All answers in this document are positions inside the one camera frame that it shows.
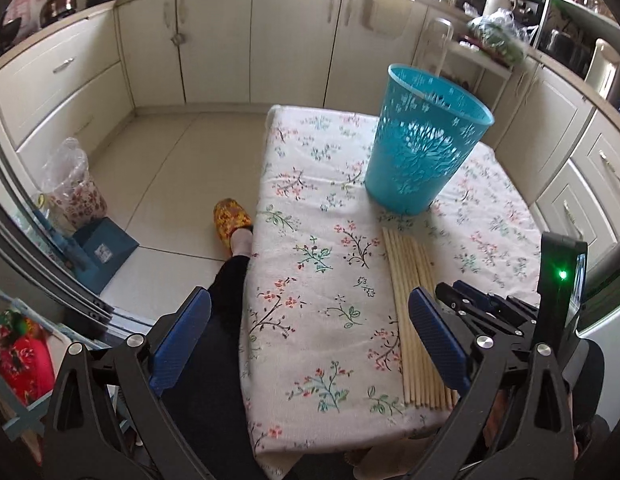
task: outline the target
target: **wooden chopsticks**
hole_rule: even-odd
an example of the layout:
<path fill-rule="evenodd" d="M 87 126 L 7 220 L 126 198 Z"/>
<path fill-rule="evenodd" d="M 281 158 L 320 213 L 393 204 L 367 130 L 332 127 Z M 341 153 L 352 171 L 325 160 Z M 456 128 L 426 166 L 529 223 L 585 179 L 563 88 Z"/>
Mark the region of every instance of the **wooden chopsticks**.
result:
<path fill-rule="evenodd" d="M 410 321 L 408 298 L 422 286 L 434 297 L 435 282 L 425 247 L 409 235 L 383 228 L 399 325 L 405 403 L 452 410 L 458 396 L 443 384 L 439 372 Z"/>

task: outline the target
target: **sock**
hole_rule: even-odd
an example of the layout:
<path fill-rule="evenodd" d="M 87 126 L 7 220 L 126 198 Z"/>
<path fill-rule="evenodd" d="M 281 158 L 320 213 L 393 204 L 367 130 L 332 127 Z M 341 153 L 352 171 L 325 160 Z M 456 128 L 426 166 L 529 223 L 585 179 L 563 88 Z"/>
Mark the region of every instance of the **sock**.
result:
<path fill-rule="evenodd" d="M 232 256 L 252 255 L 252 232 L 248 229 L 237 229 L 230 237 L 230 249 Z"/>

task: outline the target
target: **leg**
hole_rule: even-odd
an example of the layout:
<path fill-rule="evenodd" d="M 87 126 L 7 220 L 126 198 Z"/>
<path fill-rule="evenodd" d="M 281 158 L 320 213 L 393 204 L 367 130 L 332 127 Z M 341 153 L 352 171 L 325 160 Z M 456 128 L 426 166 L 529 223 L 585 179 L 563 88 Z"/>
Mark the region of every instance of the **leg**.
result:
<path fill-rule="evenodd" d="M 212 316 L 218 317 L 223 329 L 239 342 L 243 313 L 243 282 L 248 271 L 247 256 L 232 256 L 227 260 L 215 282 L 207 289 L 212 299 Z"/>
<path fill-rule="evenodd" d="M 209 287 L 212 316 L 179 381 L 162 400 L 217 480 L 265 480 L 254 460 L 239 379 L 238 339 L 251 232 L 229 234 L 233 253 Z"/>

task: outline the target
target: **floral tablecloth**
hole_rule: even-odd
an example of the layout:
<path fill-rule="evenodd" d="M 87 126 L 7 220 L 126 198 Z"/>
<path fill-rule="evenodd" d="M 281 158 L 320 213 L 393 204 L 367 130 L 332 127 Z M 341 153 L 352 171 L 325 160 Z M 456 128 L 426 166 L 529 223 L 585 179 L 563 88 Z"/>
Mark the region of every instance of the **floral tablecloth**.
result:
<path fill-rule="evenodd" d="M 426 244 L 437 282 L 538 304 L 540 233 L 479 143 L 429 210 L 385 211 L 363 178 L 378 118 L 275 107 L 268 117 L 239 354 L 252 446 L 272 479 L 304 453 L 426 433 L 448 412 L 403 403 L 381 227 Z"/>

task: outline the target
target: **bucket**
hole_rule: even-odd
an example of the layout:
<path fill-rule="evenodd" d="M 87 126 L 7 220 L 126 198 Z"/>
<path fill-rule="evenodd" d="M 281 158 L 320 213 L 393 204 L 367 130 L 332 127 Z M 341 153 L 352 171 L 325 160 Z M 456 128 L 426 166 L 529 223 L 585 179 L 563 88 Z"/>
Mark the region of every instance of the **bucket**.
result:
<path fill-rule="evenodd" d="M 400 64 L 390 65 L 388 73 L 365 187 L 385 208 L 417 215 L 459 169 L 494 117 L 446 79 Z"/>

